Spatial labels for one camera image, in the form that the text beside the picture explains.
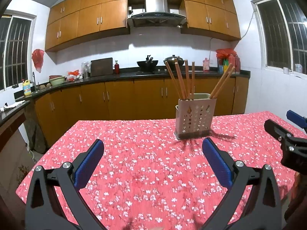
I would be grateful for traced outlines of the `red plastic bag on wall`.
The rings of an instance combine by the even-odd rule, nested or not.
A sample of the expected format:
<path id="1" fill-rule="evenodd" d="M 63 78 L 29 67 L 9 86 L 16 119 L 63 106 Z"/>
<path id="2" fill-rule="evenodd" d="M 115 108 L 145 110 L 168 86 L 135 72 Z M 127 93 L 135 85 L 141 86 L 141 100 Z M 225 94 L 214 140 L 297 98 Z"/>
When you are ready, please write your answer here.
<path id="1" fill-rule="evenodd" d="M 44 63 L 45 52 L 42 49 L 35 49 L 32 53 L 32 61 L 37 72 L 41 73 Z"/>

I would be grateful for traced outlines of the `yellow detergent bottle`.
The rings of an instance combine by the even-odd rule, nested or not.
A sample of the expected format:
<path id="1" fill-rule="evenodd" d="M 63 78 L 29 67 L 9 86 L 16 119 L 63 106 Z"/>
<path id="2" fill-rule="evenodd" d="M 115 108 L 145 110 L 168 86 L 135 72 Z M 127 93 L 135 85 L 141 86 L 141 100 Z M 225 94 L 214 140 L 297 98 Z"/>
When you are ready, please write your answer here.
<path id="1" fill-rule="evenodd" d="M 23 88 L 23 94 L 24 96 L 29 96 L 31 91 L 31 81 L 30 80 L 23 80 L 22 81 L 22 88 Z"/>

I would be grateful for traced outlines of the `pink bottle on counter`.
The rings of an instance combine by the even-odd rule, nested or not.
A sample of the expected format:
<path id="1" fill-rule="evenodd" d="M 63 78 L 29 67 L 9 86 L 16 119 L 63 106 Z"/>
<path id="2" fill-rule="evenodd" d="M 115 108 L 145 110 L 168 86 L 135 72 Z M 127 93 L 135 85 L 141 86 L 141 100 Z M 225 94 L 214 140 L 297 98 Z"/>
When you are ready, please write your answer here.
<path id="1" fill-rule="evenodd" d="M 209 72 L 210 71 L 210 60 L 208 58 L 205 58 L 203 60 L 203 71 Z"/>

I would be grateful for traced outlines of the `right window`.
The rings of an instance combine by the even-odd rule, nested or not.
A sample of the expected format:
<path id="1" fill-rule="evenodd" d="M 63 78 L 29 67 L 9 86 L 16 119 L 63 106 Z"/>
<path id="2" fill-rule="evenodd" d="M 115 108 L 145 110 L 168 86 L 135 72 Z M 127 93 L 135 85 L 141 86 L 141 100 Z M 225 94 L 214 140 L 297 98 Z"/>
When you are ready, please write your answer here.
<path id="1" fill-rule="evenodd" d="M 306 74 L 306 16 L 296 0 L 252 0 L 263 66 Z"/>

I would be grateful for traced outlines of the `left window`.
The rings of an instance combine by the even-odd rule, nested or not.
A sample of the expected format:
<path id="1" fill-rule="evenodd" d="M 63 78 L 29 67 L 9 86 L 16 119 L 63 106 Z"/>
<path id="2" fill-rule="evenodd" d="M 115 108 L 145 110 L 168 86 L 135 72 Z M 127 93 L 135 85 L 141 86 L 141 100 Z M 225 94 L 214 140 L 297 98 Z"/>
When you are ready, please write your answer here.
<path id="1" fill-rule="evenodd" d="M 17 87 L 29 77 L 29 45 L 33 20 L 16 15 L 1 17 L 1 91 Z"/>

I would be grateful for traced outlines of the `window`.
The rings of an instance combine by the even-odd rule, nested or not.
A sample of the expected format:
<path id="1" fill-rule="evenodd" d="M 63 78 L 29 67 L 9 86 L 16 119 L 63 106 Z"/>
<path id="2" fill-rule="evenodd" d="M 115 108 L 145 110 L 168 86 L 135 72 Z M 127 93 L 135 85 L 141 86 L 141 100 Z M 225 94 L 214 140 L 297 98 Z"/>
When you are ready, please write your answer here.
<path id="1" fill-rule="evenodd" d="M 29 77 L 29 45 L 33 20 L 16 15 L 1 17 L 1 91 L 17 87 Z"/>
<path id="2" fill-rule="evenodd" d="M 306 74 L 306 16 L 296 0 L 252 0 L 263 66 Z"/>

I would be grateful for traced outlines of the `lower wooden kitchen cabinets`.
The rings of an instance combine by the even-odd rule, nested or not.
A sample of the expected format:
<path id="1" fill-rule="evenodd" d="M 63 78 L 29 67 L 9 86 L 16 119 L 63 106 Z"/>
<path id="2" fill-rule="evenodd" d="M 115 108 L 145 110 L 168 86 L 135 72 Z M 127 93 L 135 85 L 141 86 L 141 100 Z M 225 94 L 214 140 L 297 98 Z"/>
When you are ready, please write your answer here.
<path id="1" fill-rule="evenodd" d="M 145 78 L 62 88 L 34 100 L 52 146 L 77 121 L 175 118 L 178 89 L 170 78 Z"/>

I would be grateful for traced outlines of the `green basin on counter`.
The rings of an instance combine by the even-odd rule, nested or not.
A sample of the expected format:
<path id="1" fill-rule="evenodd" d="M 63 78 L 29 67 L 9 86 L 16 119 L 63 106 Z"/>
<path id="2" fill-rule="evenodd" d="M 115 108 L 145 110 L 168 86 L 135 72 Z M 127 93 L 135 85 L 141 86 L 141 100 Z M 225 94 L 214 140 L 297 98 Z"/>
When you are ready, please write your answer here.
<path id="1" fill-rule="evenodd" d="M 61 75 L 51 75 L 49 77 L 49 81 L 50 81 L 51 86 L 60 85 L 65 81 L 65 79 L 66 78 L 64 76 L 61 76 Z"/>

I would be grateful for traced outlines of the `dark cutting board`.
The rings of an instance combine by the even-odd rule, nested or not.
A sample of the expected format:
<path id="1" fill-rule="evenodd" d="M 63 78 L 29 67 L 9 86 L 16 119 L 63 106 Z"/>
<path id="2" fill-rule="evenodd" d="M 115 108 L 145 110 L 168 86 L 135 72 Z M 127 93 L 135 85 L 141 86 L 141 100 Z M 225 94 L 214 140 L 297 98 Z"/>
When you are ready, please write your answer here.
<path id="1" fill-rule="evenodd" d="M 113 58 L 91 61 L 91 77 L 113 74 Z"/>

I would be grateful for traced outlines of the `orange plastic bag on counter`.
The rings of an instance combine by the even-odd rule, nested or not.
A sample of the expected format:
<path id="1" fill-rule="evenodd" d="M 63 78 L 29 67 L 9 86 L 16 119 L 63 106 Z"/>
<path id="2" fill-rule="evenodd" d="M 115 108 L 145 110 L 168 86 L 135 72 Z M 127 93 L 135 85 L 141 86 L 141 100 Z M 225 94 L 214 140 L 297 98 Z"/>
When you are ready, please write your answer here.
<path id="1" fill-rule="evenodd" d="M 67 81 L 75 81 L 75 80 L 78 80 L 79 77 L 80 77 L 79 70 L 69 71 L 67 76 L 66 76 L 66 80 Z"/>

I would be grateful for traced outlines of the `red bottle on counter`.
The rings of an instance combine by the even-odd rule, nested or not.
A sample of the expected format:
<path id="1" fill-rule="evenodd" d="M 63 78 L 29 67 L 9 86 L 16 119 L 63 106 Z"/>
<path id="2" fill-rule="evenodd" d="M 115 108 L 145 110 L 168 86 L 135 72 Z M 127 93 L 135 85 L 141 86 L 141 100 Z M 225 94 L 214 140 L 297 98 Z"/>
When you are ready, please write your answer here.
<path id="1" fill-rule="evenodd" d="M 119 74 L 120 73 L 120 67 L 118 64 L 118 60 L 115 60 L 115 74 Z"/>

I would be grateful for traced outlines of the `red bags and boxes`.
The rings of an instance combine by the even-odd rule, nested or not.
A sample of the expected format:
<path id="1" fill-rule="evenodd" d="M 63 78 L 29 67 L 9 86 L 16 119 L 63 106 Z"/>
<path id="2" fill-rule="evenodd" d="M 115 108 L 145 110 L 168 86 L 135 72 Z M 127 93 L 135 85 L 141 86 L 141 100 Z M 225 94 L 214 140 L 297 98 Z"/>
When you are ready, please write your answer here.
<path id="1" fill-rule="evenodd" d="M 217 49 L 216 58 L 220 73 L 224 73 L 230 64 L 235 67 L 235 73 L 240 73 L 240 58 L 231 48 Z"/>

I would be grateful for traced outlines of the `black lidded wok right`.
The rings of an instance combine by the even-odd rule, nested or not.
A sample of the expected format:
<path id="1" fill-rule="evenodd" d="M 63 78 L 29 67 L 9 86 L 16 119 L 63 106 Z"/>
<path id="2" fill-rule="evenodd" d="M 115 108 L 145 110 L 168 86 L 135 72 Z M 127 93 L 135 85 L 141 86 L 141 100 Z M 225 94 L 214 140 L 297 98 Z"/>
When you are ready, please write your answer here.
<path id="1" fill-rule="evenodd" d="M 176 55 L 165 58 L 164 62 L 165 61 L 168 63 L 172 71 L 175 71 L 175 62 L 177 62 L 180 67 L 184 65 L 184 59 Z"/>

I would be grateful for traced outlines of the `range hood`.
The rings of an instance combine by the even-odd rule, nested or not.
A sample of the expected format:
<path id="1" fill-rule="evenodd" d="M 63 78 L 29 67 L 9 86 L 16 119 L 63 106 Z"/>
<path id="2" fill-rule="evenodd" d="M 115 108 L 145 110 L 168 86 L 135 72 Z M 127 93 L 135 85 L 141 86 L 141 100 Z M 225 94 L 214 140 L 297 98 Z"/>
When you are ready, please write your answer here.
<path id="1" fill-rule="evenodd" d="M 187 24 L 184 0 L 127 0 L 127 22 L 131 28 Z"/>

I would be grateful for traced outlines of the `beige perforated utensil holder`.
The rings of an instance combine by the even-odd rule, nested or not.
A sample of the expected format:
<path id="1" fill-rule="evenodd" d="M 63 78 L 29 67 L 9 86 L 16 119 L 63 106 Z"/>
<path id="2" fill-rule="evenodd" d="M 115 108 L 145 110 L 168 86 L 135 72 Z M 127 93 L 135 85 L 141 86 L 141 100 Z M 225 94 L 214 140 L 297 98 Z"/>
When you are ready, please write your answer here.
<path id="1" fill-rule="evenodd" d="M 178 100 L 175 135 L 179 140 L 207 136 L 211 130 L 216 99 L 210 94 L 194 94 L 194 99 Z"/>

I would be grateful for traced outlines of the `black wok left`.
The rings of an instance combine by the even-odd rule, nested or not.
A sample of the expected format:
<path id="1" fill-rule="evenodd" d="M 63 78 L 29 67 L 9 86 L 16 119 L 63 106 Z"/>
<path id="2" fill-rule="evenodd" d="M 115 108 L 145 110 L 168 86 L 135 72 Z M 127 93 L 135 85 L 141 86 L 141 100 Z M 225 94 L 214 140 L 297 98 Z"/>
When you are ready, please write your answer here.
<path id="1" fill-rule="evenodd" d="M 158 64 L 158 60 L 154 60 L 151 55 L 147 55 L 145 61 L 137 61 L 137 65 L 140 67 L 141 72 L 154 72 Z"/>

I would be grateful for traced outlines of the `red floral tablecloth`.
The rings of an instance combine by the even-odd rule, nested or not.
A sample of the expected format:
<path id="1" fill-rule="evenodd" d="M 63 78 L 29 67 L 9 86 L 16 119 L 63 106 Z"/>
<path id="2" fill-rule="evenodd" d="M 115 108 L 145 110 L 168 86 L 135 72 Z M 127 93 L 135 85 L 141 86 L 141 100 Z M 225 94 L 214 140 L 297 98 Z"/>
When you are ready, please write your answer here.
<path id="1" fill-rule="evenodd" d="M 174 119 L 79 121 L 36 166 L 59 168 L 102 140 L 104 154 L 79 192 L 105 229 L 202 229 L 227 193 L 202 151 L 210 138 L 234 161 L 270 165 L 281 198 L 281 229 L 306 229 L 306 172 L 281 164 L 281 144 L 264 129 L 268 119 L 306 139 L 306 129 L 270 112 L 217 116 L 207 136 L 185 140 L 177 139 Z M 25 204 L 35 167 L 16 191 Z M 231 223 L 240 218 L 251 189 L 246 186 Z M 55 191 L 67 219 L 76 223 L 61 189 Z"/>

